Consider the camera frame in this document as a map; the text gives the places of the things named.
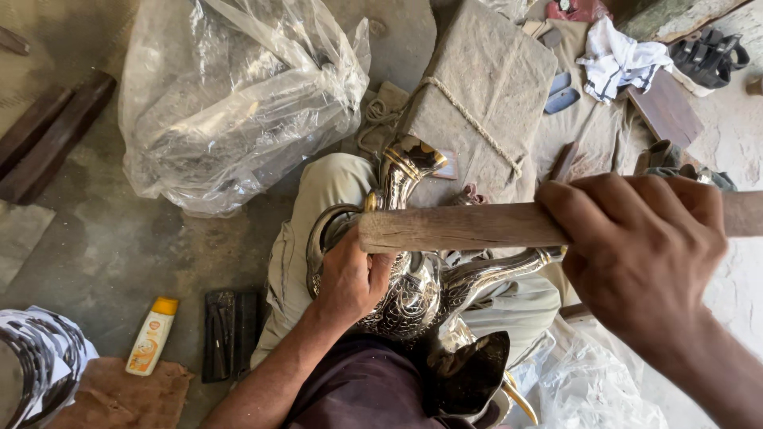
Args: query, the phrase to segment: silver teapot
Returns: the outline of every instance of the silver teapot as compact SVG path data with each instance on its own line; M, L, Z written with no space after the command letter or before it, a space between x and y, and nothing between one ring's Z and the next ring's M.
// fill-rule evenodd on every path
M378 174L381 188L369 193L364 207L334 205L313 226L306 255L311 297L315 299L320 292L321 263L331 247L327 230L334 220L364 211L403 210L421 180L445 165L447 159L424 142L412 136L396 137L382 154ZM506 258L449 268L436 253L401 252L393 263L387 294L357 325L400 341L419 356L420 365L426 367L424 372L430 374L422 374L425 381L428 378L438 392L434 405L437 414L476 414L495 390L512 387L503 382L509 338L505 332L497 332L477 339L460 314L483 289L534 273L548 263L561 261L563 256L561 247L527 249ZM514 397L516 392L507 393L525 408L523 398Z

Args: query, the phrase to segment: rope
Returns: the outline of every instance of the rope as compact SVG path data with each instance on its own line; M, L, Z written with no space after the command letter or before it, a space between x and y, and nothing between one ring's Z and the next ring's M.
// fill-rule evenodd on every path
M453 96L453 93L448 90L448 87L445 86L444 83L440 82L437 78L428 76L423 79L421 79L421 82L416 86L414 91L410 94L410 97L408 97L408 101L405 102L405 104L401 108L392 109L391 111L388 111L387 105L379 98L375 98L372 100L369 105L365 108L365 119L372 124L371 127L367 127L365 130L358 133L357 144L358 148L360 150L363 150L366 153L370 153L374 156L376 156L376 152L373 150L370 150L368 147L363 146L361 143L361 140L371 131L376 129L379 125L388 125L390 127L396 127L398 124L398 121L400 120L400 117L403 115L403 111L413 102L414 97L416 97L416 94L427 84L432 84L435 87L437 87L443 95L450 101L450 104L452 104L454 107L456 107L459 112L461 112L461 115L464 117L464 119L485 139L488 141L490 146L495 150L499 155L501 155L504 160L506 160L507 163L509 163L509 166L514 170L514 174L517 175L517 179L522 177L522 169L514 160L511 159L511 156L501 147L501 145L498 144L498 142L488 133L487 130L485 130L484 127L472 116L471 113L469 113L469 110L464 107L461 103L459 103L458 100L456 100L456 97Z

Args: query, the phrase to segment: beige trousers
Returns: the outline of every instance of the beige trousers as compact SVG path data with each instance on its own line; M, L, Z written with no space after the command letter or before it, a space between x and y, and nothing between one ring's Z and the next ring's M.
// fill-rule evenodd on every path
M272 313L252 355L252 368L288 334L311 303L305 250L318 216L339 203L362 206L365 196L377 187L371 163L347 153L333 153L305 167L291 220L283 223L273 244L268 266ZM557 289L538 275L502 282L482 296L463 318L477 337L507 331L509 364L551 325L560 306Z

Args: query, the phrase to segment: plastic bottle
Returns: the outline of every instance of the plastic bottle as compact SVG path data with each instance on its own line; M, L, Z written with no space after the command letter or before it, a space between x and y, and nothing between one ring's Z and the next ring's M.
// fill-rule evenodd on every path
M153 303L135 340L130 359L124 370L136 376L150 376L159 362L164 343L167 341L172 320L178 311L178 300L160 296Z

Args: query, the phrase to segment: yellow bottle cap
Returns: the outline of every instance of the yellow bottle cap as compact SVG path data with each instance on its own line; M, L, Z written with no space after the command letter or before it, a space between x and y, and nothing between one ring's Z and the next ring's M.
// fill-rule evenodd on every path
M178 311L178 302L179 301L177 299L160 296L153 303L153 307L151 307L151 311L153 311L154 313L174 316L175 313Z

